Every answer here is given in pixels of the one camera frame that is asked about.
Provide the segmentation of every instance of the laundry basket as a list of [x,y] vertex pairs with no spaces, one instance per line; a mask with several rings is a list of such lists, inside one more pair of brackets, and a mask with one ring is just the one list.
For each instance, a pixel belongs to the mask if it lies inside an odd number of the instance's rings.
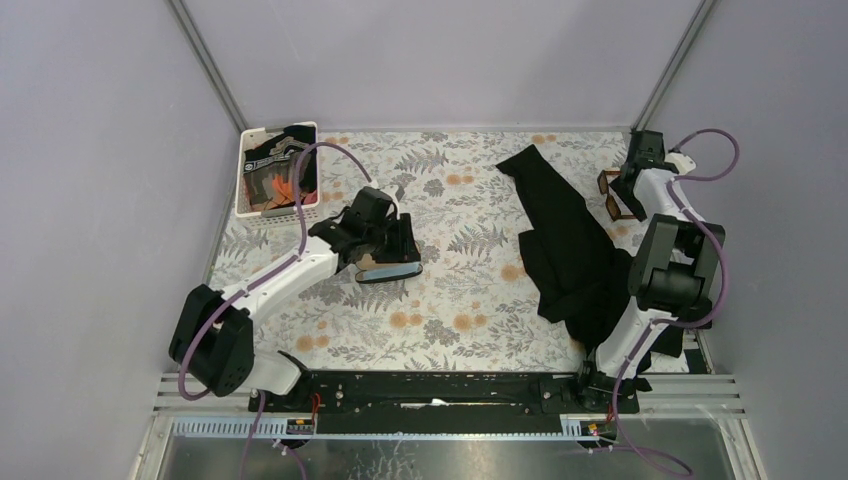
[[[315,127],[316,133],[318,130],[318,126],[315,122],[302,122],[296,123],[295,125]],[[236,220],[247,228],[273,228],[298,223],[297,211],[294,206],[275,208],[273,210],[265,210],[262,212],[251,211],[250,201],[247,196],[247,188],[245,188],[244,178],[242,175],[245,161],[244,151],[255,148],[274,138],[279,135],[284,128],[285,127],[253,128],[241,133],[241,139],[239,141],[238,172],[236,174],[235,212]],[[307,225],[323,219],[323,205],[321,203],[321,162],[317,155],[315,158],[315,167],[317,175],[317,200],[308,205],[303,205],[303,215],[306,218]]]

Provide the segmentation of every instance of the gray wall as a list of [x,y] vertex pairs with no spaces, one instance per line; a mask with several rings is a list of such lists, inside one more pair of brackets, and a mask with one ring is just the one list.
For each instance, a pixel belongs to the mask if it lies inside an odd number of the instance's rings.
[[[730,177],[687,194],[727,228],[732,290],[709,344],[772,479],[845,472],[846,24],[843,0],[722,2],[651,125],[742,145]],[[730,159],[723,142],[692,142],[702,172]]]
[[187,0],[248,123],[636,120],[698,0]]
[[0,2],[0,478],[125,478],[236,135],[163,1]]

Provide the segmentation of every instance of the floral pattern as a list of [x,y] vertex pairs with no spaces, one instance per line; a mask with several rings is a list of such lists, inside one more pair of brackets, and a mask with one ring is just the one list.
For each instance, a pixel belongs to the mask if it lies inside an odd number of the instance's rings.
[[[372,285],[353,268],[311,286],[257,332],[258,348],[284,350],[312,368],[575,371],[585,353],[563,323],[536,315],[539,292],[524,272],[518,234],[531,228],[512,179],[495,164],[535,144],[585,198],[615,244],[635,253],[636,221],[611,222],[597,190],[620,165],[620,133],[334,133],[380,185],[402,185],[424,263],[418,277]],[[319,152],[324,214],[335,215],[364,185],[335,150]],[[296,226],[247,230],[231,215],[210,285],[235,283],[286,254]],[[688,371],[655,355],[653,371]]]

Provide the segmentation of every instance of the black pants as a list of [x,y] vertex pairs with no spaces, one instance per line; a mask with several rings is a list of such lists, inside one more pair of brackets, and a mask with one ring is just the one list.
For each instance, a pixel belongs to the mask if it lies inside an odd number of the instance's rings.
[[[535,146],[497,168],[515,180],[533,224],[533,230],[518,235],[518,246],[541,294],[539,315],[565,322],[569,335],[591,351],[610,336],[630,301],[627,275],[633,258],[615,248],[583,197]],[[683,330],[667,328],[651,350],[676,357],[682,348]]]

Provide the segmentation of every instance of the reflective metal surface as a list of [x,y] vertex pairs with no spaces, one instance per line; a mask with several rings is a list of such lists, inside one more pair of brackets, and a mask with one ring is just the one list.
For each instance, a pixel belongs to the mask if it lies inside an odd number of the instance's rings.
[[[721,433],[712,421],[625,422],[637,445],[677,456],[698,478],[733,478]],[[174,437],[160,479],[233,480],[244,440]],[[310,480],[335,479],[662,479],[630,453],[593,454],[562,441],[313,440],[298,449]],[[291,456],[268,440],[251,445],[245,478],[300,479]]]

